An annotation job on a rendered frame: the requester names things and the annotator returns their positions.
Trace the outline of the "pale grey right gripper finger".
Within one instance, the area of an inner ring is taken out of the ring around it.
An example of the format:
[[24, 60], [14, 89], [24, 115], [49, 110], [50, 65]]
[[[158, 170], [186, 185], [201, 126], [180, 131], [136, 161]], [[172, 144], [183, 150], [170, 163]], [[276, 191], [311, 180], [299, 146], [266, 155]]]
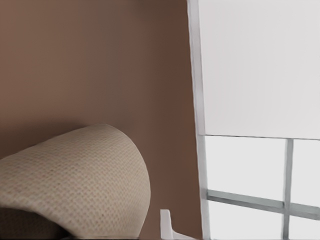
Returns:
[[173, 230], [171, 213], [168, 209], [160, 210], [160, 238], [162, 240], [191, 240], [189, 236]]

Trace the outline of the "silver frame post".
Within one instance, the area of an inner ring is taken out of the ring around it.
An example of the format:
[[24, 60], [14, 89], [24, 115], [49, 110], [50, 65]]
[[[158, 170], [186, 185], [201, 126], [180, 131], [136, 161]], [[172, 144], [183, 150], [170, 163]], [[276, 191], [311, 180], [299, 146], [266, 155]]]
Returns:
[[205, 117], [201, 59], [199, 0], [187, 0], [187, 16], [189, 30], [190, 63], [192, 75], [202, 238], [204, 240], [210, 240], [211, 231], [209, 201], [207, 200], [208, 178], [205, 143]]
[[209, 201], [320, 221], [320, 207], [208, 189]]
[[289, 240], [293, 153], [294, 153], [294, 140], [291, 138], [288, 138], [286, 139], [286, 142], [285, 142], [284, 175], [283, 175], [283, 215], [282, 215], [282, 230], [281, 230], [281, 238], [283, 240]]

